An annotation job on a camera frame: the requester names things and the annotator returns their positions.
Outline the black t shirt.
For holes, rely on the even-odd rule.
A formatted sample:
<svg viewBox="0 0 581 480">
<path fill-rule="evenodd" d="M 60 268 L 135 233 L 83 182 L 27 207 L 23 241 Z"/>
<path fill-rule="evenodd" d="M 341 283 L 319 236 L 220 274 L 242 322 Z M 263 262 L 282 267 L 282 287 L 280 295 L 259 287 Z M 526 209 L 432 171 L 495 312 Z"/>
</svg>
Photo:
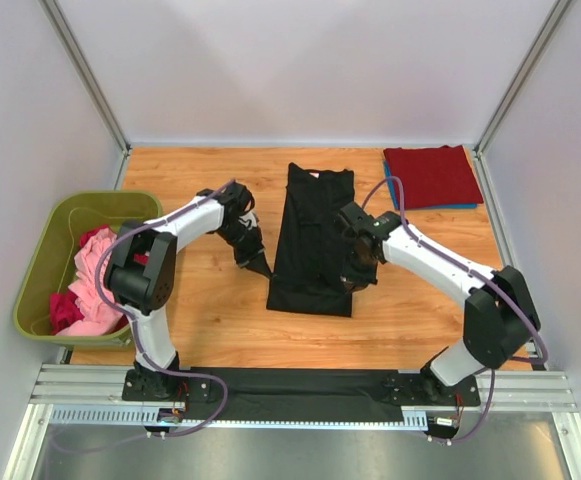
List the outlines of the black t shirt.
<svg viewBox="0 0 581 480">
<path fill-rule="evenodd" d="M 286 195 L 266 308 L 349 317 L 352 294 L 341 281 L 347 244 L 337 212 L 354 200 L 354 172 L 288 165 Z"/>
</svg>

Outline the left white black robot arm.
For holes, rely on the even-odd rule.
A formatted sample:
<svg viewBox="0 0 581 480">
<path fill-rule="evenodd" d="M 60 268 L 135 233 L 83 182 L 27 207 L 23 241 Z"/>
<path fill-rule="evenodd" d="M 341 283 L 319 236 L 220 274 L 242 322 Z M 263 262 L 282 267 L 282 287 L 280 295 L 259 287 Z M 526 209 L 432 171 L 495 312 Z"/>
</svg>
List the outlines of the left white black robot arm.
<svg viewBox="0 0 581 480">
<path fill-rule="evenodd" d="M 179 252 L 213 233 L 233 249 L 238 267 L 272 277 L 254 196 L 235 181 L 217 190 L 202 190 L 188 204 L 160 218 L 124 222 L 117 239 L 100 257 L 95 288 L 106 305 L 126 317 L 136 348 L 134 366 L 124 381 L 124 400 L 183 399 L 189 377 L 179 375 L 166 303 L 174 290 Z"/>
</svg>

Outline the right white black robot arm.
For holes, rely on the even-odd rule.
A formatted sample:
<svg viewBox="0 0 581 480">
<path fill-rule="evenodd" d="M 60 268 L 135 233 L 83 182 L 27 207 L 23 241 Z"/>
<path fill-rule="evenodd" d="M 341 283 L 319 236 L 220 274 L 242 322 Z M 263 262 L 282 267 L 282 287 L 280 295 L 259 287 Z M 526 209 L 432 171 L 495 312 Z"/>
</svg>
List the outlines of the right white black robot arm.
<svg viewBox="0 0 581 480">
<path fill-rule="evenodd" d="M 377 283 L 381 264 L 402 267 L 425 280 L 463 311 L 463 334 L 420 370 L 419 389 L 437 402 L 462 381 L 497 370 L 541 328 L 523 274 L 472 262 L 431 240 L 403 216 L 367 214 L 351 202 L 339 210 L 336 228 L 347 245 L 341 281 L 349 292 Z"/>
</svg>

